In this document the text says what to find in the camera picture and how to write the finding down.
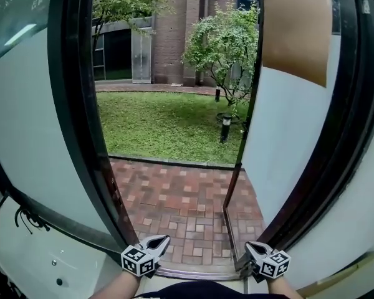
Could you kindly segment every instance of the red brick pavement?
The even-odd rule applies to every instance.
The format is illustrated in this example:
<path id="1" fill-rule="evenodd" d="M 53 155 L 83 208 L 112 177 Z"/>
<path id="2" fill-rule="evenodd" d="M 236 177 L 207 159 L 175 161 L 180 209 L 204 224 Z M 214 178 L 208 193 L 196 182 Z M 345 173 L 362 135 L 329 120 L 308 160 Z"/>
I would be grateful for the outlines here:
<path id="1" fill-rule="evenodd" d="M 232 171 L 111 159 L 123 202 L 140 239 L 168 234 L 166 262 L 230 265 L 222 204 Z M 264 229 L 255 192 L 242 172 L 228 208 L 239 254 Z"/>
<path id="2" fill-rule="evenodd" d="M 146 84 L 146 83 L 120 83 L 120 84 L 96 84 L 96 92 L 173 92 L 214 95 L 214 87 L 175 87 L 170 84 Z"/>

